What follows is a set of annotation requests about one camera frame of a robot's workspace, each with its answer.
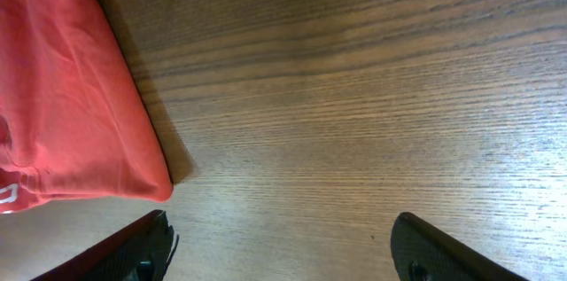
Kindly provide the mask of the orange FRAM t-shirt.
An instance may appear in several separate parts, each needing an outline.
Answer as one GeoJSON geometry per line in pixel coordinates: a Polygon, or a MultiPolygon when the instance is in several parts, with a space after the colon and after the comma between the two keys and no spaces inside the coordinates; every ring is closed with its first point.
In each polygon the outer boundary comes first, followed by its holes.
{"type": "Polygon", "coordinates": [[[97,0],[1,0],[1,210],[168,200],[159,140],[97,0]]]}

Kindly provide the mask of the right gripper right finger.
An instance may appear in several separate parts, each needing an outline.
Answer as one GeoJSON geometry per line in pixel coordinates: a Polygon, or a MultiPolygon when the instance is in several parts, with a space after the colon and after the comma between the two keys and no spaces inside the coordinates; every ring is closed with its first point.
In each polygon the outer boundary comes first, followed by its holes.
{"type": "Polygon", "coordinates": [[[526,281],[409,212],[396,218],[390,248],[401,281],[526,281]]]}

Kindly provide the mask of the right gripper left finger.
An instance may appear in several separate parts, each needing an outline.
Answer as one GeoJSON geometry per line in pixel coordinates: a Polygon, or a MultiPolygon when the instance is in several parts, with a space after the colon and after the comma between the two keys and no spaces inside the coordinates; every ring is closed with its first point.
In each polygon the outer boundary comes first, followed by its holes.
{"type": "Polygon", "coordinates": [[[178,244],[167,213],[153,210],[33,281],[162,281],[178,244]]]}

